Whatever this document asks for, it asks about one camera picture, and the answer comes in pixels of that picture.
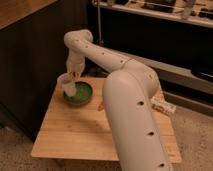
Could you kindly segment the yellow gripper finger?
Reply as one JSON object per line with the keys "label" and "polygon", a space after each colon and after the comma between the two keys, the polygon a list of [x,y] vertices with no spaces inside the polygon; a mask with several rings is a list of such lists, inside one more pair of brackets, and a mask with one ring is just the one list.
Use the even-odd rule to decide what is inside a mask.
{"label": "yellow gripper finger", "polygon": [[67,70],[67,74],[68,74],[69,80],[73,80],[73,79],[74,79],[74,71],[72,71],[72,70]]}
{"label": "yellow gripper finger", "polygon": [[73,80],[74,80],[74,82],[78,81],[80,76],[81,76],[80,72],[77,72],[77,71],[73,72]]}

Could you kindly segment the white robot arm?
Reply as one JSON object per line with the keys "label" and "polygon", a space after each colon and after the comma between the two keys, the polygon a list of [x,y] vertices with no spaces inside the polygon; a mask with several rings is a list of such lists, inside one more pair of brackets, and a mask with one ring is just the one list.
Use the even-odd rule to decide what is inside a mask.
{"label": "white robot arm", "polygon": [[109,72],[102,95],[122,171],[173,171],[151,107],[159,88],[156,72],[118,52],[97,46],[86,29],[64,35],[72,82],[90,59]]}

